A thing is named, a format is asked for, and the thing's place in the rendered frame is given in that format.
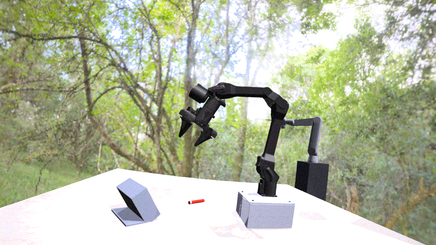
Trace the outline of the pale blue flat panel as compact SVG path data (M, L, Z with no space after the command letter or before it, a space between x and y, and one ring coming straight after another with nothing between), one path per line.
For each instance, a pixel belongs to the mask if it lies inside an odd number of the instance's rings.
M113 208L111 211L124 226L152 222L161 215L148 189L135 180L128 178L116 188L128 207Z

